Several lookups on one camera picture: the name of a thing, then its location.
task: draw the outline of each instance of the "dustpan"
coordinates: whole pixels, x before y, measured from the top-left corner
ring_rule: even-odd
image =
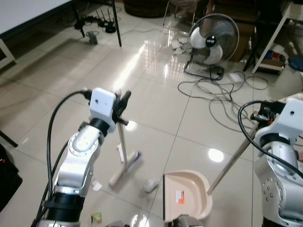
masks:
[[[172,222],[181,214],[205,219],[213,206],[207,179],[193,170],[178,170],[163,175],[163,221]]]

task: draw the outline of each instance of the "blue object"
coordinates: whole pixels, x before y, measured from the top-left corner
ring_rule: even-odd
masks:
[[[303,56],[295,55],[288,58],[289,67],[296,71],[303,72]]]

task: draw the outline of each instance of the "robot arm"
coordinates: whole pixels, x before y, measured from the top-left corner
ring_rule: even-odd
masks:
[[[120,94],[96,88],[89,97],[90,122],[69,139],[67,156],[61,165],[53,188],[52,200],[46,202],[47,212],[39,227],[79,227],[80,214],[93,176],[93,166],[100,147],[116,129],[116,123],[128,122],[120,118],[131,92]]]
[[[256,132],[255,141],[302,172],[293,145],[303,132],[303,101],[288,98],[286,104],[276,104],[279,107],[275,105],[272,109],[261,106],[259,113],[254,115],[263,125]],[[262,188],[263,226],[302,227],[303,179],[261,152],[254,169]]]

